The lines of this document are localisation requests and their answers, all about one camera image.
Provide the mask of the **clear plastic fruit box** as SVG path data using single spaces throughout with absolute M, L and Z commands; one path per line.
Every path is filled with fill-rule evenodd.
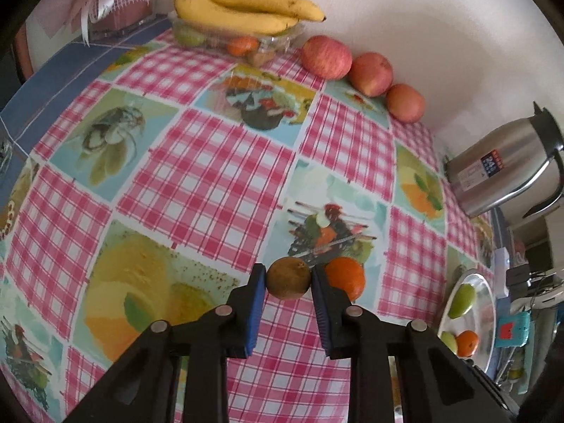
M 188 23 L 169 12 L 172 35 L 183 48 L 205 48 L 220 54 L 230 55 L 258 68 L 286 54 L 304 32 L 302 23 L 277 35 L 244 35 L 227 29 L 208 28 Z

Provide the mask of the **red apple middle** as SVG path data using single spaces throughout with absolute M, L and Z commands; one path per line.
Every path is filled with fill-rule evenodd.
M 365 53 L 353 60 L 348 78 L 352 86 L 367 97 L 378 97 L 392 85 L 393 68 L 389 60 L 378 53 Z

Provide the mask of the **orange tangerine far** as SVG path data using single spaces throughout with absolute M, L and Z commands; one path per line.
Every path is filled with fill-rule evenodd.
M 364 292 L 366 279 L 363 266 L 355 259 L 340 256 L 325 265 L 325 274 L 331 287 L 343 290 L 351 302 Z

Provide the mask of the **teal toy box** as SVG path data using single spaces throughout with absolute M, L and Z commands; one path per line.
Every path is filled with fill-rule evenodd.
M 531 316 L 528 311 L 502 316 L 497 321 L 494 346 L 496 348 L 520 348 L 529 340 Z

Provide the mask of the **orange tangerine with stem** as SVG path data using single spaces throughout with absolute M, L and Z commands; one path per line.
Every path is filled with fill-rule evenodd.
M 457 355 L 461 358 L 470 358 L 479 346 L 480 337 L 473 330 L 465 330 L 455 337 Z

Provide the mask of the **black power adapter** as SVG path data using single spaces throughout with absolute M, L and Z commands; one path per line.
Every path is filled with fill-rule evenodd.
M 514 287 L 520 284 L 526 284 L 531 278 L 531 268 L 529 264 L 517 265 L 510 268 L 506 273 L 506 286 Z

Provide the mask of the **red apple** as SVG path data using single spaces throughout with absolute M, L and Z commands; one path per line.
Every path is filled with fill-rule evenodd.
M 378 53 L 365 53 L 353 60 L 348 78 L 352 86 L 367 97 L 378 97 L 392 85 L 393 68 L 389 60 Z
M 326 35 L 310 37 L 300 50 L 302 67 L 311 74 L 328 80 L 344 78 L 350 71 L 353 56 L 340 41 Z
M 407 84 L 395 84 L 387 92 L 385 105 L 388 113 L 402 123 L 418 122 L 427 103 L 421 93 Z

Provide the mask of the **white power strip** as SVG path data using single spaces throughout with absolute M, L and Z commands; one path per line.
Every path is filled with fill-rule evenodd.
M 493 293 L 498 299 L 509 296 L 507 272 L 510 269 L 509 251 L 505 247 L 493 251 Z

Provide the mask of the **green mango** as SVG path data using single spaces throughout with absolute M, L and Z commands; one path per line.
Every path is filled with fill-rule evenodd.
M 442 342 L 455 354 L 458 354 L 458 344 L 454 334 L 443 331 L 440 335 Z
M 471 284 L 461 284 L 455 292 L 447 316 L 457 319 L 466 315 L 476 300 L 476 290 Z

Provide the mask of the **steel thermos jug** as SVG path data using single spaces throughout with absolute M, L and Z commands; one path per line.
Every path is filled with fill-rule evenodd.
M 554 161 L 563 174 L 563 135 L 551 112 L 508 122 L 445 164 L 461 209 L 475 218 L 528 190 Z

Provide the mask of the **red apple right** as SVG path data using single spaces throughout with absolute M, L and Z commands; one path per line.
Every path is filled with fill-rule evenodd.
M 395 84 L 387 92 L 385 105 L 388 113 L 402 123 L 418 122 L 427 103 L 421 93 L 407 84 Z

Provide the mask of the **round steel tray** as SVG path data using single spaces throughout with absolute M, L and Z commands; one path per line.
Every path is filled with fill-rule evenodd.
M 474 289 L 473 303 L 464 314 L 451 318 L 448 312 L 455 302 L 457 291 L 464 284 Z M 476 269 L 462 273 L 443 304 L 436 326 L 439 337 L 444 332 L 457 337 L 464 331 L 473 331 L 478 336 L 478 344 L 475 352 L 472 356 L 468 356 L 468 359 L 471 359 L 483 372 L 488 370 L 495 340 L 496 308 L 491 288 L 484 275 Z

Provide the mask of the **fruit pattern checkered tablecloth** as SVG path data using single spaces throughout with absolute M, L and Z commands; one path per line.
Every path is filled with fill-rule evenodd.
M 224 303 L 257 262 L 345 256 L 360 303 L 434 321 L 461 270 L 494 276 L 422 124 L 304 71 L 176 45 L 166 21 L 68 44 L 1 113 L 1 370 L 59 422 L 154 320 Z

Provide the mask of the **red apple left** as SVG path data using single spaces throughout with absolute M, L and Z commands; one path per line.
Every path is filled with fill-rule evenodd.
M 353 56 L 340 41 L 326 35 L 310 37 L 300 50 L 302 67 L 311 74 L 328 80 L 344 78 L 350 71 Z

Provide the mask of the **brown kiwi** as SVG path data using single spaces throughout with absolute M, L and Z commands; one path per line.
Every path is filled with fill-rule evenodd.
M 296 300 L 308 291 L 311 279 L 312 272 L 303 260 L 284 257 L 270 265 L 266 286 L 270 294 L 279 300 Z

